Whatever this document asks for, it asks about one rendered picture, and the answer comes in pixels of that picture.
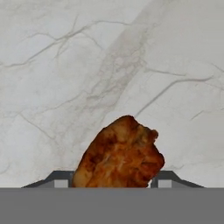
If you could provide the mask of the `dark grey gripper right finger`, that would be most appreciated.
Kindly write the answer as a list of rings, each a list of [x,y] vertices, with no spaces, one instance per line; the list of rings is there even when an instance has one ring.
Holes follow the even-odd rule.
[[[151,188],[202,188],[193,182],[180,178],[174,171],[161,171],[150,183]]]

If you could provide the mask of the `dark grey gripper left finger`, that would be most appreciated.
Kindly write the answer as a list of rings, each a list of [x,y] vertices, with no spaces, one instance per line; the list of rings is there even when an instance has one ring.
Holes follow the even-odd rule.
[[[69,188],[72,186],[74,171],[53,171],[45,179],[26,185],[25,188]]]

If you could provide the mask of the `brown chicken drumstick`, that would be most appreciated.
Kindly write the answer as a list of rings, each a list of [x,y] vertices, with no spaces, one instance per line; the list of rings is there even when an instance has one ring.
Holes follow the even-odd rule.
[[[158,132],[131,115],[103,128],[84,152],[73,175],[73,187],[148,186],[165,165],[155,141]]]

